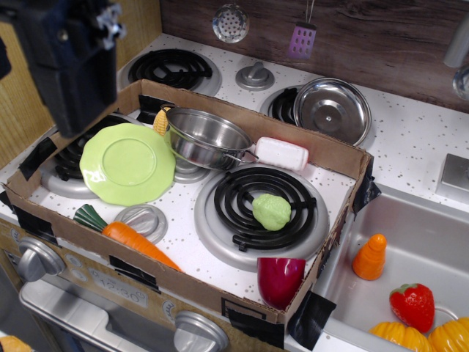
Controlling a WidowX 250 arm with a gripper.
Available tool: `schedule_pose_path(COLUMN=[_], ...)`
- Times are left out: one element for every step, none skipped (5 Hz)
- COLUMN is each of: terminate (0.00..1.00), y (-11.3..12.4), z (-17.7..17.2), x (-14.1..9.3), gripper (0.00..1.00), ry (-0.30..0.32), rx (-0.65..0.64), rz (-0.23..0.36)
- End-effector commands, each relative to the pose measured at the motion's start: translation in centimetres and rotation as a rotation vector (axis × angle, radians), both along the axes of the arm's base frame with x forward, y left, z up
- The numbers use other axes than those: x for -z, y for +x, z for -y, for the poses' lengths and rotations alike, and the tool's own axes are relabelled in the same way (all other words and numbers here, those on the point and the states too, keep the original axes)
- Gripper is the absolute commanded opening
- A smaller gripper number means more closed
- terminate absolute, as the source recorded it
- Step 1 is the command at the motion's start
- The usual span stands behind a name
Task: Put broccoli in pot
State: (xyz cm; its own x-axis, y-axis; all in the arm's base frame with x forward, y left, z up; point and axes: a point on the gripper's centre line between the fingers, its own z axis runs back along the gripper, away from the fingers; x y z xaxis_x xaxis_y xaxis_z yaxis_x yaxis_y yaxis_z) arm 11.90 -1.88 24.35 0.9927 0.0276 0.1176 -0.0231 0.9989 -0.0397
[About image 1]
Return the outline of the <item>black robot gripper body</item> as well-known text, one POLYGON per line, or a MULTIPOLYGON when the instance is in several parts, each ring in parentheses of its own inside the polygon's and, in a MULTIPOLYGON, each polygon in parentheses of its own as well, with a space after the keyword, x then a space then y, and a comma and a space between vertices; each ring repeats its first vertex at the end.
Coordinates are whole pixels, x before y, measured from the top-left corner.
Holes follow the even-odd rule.
POLYGON ((117 99, 117 40, 126 34, 115 1, 2 1, 29 72, 59 132, 83 133, 117 99))

